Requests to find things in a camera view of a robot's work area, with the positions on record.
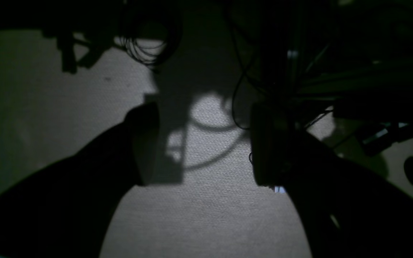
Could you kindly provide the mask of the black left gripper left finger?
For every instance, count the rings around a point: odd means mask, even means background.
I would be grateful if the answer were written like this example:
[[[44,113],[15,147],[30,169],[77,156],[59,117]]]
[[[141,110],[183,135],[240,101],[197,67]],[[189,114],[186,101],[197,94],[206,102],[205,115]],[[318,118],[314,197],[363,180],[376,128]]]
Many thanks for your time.
[[[147,185],[160,131],[155,102],[131,109],[76,154],[0,195],[0,256],[98,258],[121,199]]]

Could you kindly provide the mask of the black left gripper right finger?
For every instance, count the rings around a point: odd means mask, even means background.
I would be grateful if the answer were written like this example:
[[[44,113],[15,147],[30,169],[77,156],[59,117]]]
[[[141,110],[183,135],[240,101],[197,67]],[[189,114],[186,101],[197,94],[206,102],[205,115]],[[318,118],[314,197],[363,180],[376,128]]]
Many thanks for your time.
[[[251,106],[250,134],[256,184],[284,187],[314,258],[413,258],[411,196],[267,104]]]

